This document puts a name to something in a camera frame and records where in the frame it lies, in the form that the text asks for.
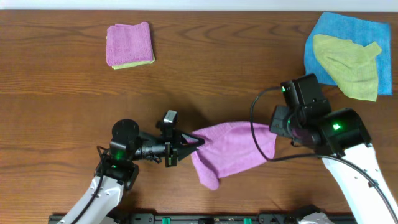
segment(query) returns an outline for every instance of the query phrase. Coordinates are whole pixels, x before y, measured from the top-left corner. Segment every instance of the green cloth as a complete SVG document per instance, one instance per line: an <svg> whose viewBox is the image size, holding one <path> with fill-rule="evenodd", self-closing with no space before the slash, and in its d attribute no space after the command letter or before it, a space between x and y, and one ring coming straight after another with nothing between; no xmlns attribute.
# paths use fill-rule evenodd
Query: green cloth
<svg viewBox="0 0 398 224"><path fill-rule="evenodd" d="M376 101L379 78L375 58L381 53L376 42L363 47L352 40L317 34L313 37L313 51L346 96Z"/></svg>
<svg viewBox="0 0 398 224"><path fill-rule="evenodd" d="M142 61L142 62L131 62L131 63L125 63L122 65L113 65L112 68L113 69L122 69L122 68L131 68L131 67L135 67L138 65L146 65L146 64L152 64L155 62L155 55L153 55L153 60L151 61Z"/></svg>

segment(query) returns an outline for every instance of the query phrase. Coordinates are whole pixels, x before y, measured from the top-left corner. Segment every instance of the blue towel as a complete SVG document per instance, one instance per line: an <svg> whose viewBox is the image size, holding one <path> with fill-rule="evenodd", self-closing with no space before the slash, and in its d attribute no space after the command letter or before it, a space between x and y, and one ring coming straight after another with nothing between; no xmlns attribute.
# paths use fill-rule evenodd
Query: blue towel
<svg viewBox="0 0 398 224"><path fill-rule="evenodd" d="M376 41L382 49L376 57L377 74L379 75L378 93L392 95L390 25L380 22L365 21L336 13L324 12L313 28L305 43L305 74L314 73L319 83L336 85L335 81L319 64L313 53L313 36L325 34L340 39L350 39L356 44L368 46Z"/></svg>

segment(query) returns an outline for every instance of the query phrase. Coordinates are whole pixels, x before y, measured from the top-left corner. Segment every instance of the cloth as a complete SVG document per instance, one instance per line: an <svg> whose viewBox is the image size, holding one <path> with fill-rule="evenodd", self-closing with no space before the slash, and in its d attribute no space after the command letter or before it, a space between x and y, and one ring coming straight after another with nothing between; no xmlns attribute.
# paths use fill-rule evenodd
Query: cloth
<svg viewBox="0 0 398 224"><path fill-rule="evenodd" d="M382 49L381 54L376 57L376 68L377 74L379 75L378 93L382 95L392 94L391 34L389 24L365 21L330 12L325 12L321 15L305 43L305 73L306 75L314 73L319 83L336 85L315 58L313 52L313 36L315 34L325 34L340 39L349 39L355 44L360 44L362 46L368 46L372 42L376 42Z"/></svg>
<svg viewBox="0 0 398 224"><path fill-rule="evenodd" d="M268 125L254 124L256 139L263 153L273 158L276 134ZM249 122L228 122L193 132L206 143L191 154L200 183L211 190L218 179L248 170L266 162L254 144Z"/></svg>
<svg viewBox="0 0 398 224"><path fill-rule="evenodd" d="M134 62L153 62L155 60L150 40L149 24L141 22L130 26L115 24L107 30L106 63L115 69L136 66Z"/></svg>
<svg viewBox="0 0 398 224"><path fill-rule="evenodd" d="M381 53L376 42L366 47L329 35L313 36L315 58L348 97L376 101L379 79L375 57Z"/></svg>

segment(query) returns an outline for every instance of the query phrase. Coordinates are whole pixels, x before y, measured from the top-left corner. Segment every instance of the crumpled pink cloth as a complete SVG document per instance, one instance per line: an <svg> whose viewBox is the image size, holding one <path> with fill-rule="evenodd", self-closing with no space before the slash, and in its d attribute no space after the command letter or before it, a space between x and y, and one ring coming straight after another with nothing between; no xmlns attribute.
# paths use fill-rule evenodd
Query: crumpled pink cloth
<svg viewBox="0 0 398 224"><path fill-rule="evenodd" d="M106 63L109 66L152 60L152 42L147 22L133 26L115 24L108 28Z"/></svg>
<svg viewBox="0 0 398 224"><path fill-rule="evenodd" d="M276 134L268 125L254 123L260 148L268 158L275 154ZM191 154L200 183L216 190L219 178L237 174L266 162L254 144L250 122L227 122L194 131L206 143Z"/></svg>

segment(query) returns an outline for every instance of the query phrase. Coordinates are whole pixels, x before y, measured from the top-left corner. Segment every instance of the wooden tabletop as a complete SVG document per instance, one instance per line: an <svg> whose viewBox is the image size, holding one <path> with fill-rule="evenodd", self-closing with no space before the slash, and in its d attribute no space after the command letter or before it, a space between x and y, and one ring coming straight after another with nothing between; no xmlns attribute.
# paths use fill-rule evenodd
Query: wooden tabletop
<svg viewBox="0 0 398 224"><path fill-rule="evenodd" d="M391 25L394 95L354 100L323 88L333 109L350 107L373 138L377 159L398 197L398 14L344 13ZM190 132L249 120L264 88L304 74L305 41L320 12L0 12L0 223L46 223L67 213L87 190L113 124L155 122L179 112ZM106 29L151 24L156 62L113 70L105 60ZM268 124L280 93L264 96L255 120ZM277 156L296 149L277 138ZM121 208L158 213L257 213L315 204L349 212L334 178L317 159L266 163L221 180L210 191L191 159L177 167L137 162L140 174Z"/></svg>

